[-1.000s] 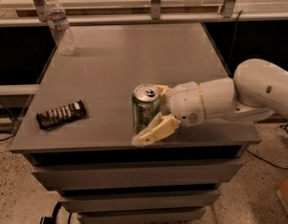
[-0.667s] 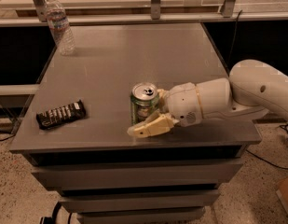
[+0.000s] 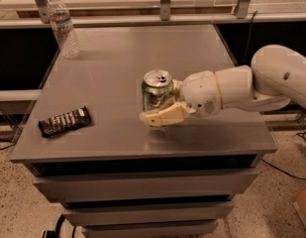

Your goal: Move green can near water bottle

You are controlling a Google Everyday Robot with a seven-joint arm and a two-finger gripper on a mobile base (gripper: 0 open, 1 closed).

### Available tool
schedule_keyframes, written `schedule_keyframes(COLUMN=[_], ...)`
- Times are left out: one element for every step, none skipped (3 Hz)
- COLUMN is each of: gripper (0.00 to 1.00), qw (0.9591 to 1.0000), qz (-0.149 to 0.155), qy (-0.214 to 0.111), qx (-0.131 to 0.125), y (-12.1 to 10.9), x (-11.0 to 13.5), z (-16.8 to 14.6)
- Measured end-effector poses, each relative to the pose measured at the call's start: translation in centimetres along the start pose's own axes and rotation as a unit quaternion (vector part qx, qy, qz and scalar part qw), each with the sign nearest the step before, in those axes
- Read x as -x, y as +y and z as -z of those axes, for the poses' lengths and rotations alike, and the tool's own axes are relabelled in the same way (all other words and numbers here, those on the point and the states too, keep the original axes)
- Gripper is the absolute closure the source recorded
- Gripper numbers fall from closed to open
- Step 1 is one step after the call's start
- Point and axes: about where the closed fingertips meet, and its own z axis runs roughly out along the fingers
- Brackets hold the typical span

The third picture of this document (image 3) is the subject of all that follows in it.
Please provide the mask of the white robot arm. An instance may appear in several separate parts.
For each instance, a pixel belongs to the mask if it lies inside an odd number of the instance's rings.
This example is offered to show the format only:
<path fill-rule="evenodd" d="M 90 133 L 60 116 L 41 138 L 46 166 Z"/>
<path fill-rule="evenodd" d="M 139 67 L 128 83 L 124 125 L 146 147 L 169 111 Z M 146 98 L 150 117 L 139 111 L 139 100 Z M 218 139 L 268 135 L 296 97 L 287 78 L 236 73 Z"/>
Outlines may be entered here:
<path fill-rule="evenodd" d="M 223 109 L 272 111 L 293 101 L 306 109 L 306 58 L 290 48 L 268 45 L 249 65 L 192 73 L 183 80 L 163 69 L 144 75 L 140 119 L 151 127 L 206 117 Z"/>

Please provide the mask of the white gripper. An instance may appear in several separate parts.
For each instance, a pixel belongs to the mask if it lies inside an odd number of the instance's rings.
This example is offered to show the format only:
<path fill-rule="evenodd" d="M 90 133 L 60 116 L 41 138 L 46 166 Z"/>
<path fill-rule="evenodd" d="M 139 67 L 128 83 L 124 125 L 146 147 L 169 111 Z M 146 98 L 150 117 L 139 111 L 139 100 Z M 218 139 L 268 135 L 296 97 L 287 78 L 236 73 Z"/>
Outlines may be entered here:
<path fill-rule="evenodd" d="M 142 112 L 139 118 L 151 127 L 162 127 L 183 122 L 188 115 L 206 117 L 221 110 L 218 79 L 214 72 L 205 70 L 193 73 L 183 81 L 173 79 L 173 95 L 187 105 L 176 102 L 171 106 L 151 112 Z"/>

